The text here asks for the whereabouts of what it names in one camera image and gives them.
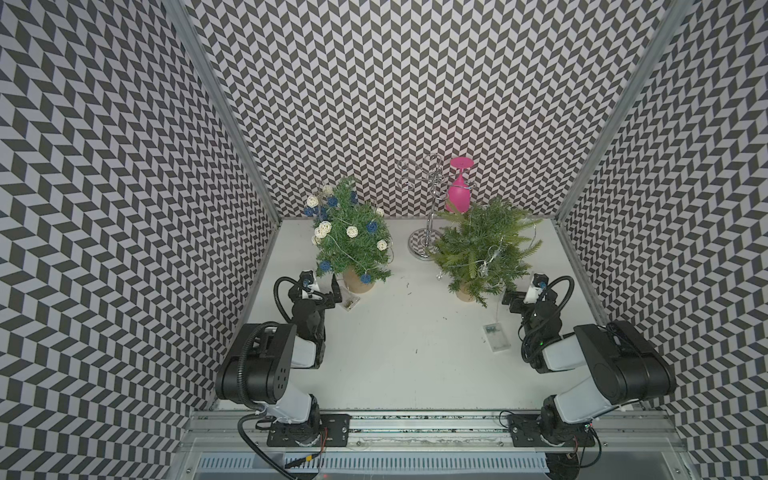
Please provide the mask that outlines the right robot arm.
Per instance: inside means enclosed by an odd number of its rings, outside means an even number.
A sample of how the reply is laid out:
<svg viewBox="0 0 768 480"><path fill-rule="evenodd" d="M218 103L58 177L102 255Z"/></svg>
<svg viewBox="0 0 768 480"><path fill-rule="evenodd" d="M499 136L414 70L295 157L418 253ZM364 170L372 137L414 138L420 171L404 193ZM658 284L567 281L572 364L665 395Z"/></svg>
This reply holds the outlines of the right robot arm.
<svg viewBox="0 0 768 480"><path fill-rule="evenodd" d="M583 324L563 334L564 307L575 280L535 274L527 291L504 293L502 303L521 316L522 361L539 374L588 368L589 376L547 397L538 414L503 414L516 447L570 447L598 443L593 422L621 406L674 392L675 373L655 347L627 321Z"/></svg>

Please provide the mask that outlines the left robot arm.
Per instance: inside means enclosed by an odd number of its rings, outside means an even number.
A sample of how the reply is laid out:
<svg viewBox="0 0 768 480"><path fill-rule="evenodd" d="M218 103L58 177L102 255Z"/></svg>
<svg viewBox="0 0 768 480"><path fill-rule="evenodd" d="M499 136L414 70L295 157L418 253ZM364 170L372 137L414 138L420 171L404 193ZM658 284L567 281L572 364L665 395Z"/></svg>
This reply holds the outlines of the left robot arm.
<svg viewBox="0 0 768 480"><path fill-rule="evenodd" d="M320 290L314 273L280 277L273 296L283 321L247 323L215 379L216 397L267 420L270 447L345 447L351 417L324 414L317 398L291 383L294 370L317 369L326 348L325 312L342 301L338 281Z"/></svg>

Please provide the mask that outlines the garland battery box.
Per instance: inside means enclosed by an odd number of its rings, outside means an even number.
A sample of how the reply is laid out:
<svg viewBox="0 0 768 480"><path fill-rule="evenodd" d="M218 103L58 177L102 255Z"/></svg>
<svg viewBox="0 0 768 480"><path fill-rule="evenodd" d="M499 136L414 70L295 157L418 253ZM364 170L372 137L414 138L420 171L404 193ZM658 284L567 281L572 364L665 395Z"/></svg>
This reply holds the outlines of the garland battery box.
<svg viewBox="0 0 768 480"><path fill-rule="evenodd" d="M341 297L341 306L347 311L351 311L361 300L358 295L349 292L346 289L341 291Z"/></svg>

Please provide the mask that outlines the clear battery box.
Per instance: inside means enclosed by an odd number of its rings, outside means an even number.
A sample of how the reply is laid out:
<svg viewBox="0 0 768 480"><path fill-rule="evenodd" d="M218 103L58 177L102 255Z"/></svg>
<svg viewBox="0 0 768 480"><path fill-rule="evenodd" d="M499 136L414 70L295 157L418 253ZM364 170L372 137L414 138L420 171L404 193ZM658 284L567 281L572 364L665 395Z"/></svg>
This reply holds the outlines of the clear battery box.
<svg viewBox="0 0 768 480"><path fill-rule="evenodd" d="M511 343L507 338L500 323L487 324L483 326L487 344L493 353L509 350Z"/></svg>

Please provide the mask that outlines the pink plastic wine glass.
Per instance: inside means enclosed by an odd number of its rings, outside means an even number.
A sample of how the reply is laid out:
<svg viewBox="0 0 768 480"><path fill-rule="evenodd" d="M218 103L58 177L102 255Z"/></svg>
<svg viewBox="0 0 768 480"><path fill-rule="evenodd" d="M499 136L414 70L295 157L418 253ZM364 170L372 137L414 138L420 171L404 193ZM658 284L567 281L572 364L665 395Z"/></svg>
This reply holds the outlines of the pink plastic wine glass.
<svg viewBox="0 0 768 480"><path fill-rule="evenodd" d="M456 157L450 161L450 166L457 170L457 177L449 186L446 199L446 210L453 213L466 213L471 204L471 188L464 179L464 172L474 165L468 157Z"/></svg>

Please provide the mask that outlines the metal front rail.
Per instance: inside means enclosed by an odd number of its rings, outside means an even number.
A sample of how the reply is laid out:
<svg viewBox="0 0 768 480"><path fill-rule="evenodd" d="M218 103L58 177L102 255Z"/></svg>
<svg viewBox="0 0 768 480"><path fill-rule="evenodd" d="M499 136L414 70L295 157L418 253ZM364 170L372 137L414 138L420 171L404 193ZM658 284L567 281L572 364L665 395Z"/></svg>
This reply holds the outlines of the metal front rail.
<svg viewBox="0 0 768 480"><path fill-rule="evenodd" d="M374 451L539 451L570 452L569 443L548 445L538 433L509 429L504 414L496 410L385 411L331 410L347 415L349 422L330 427L325 451L352 453ZM237 432L245 415L239 410L198 412L187 423L180 452L245 451ZM598 439L589 453L683 452L684 441L671 419L660 411L617 410L593 422Z"/></svg>

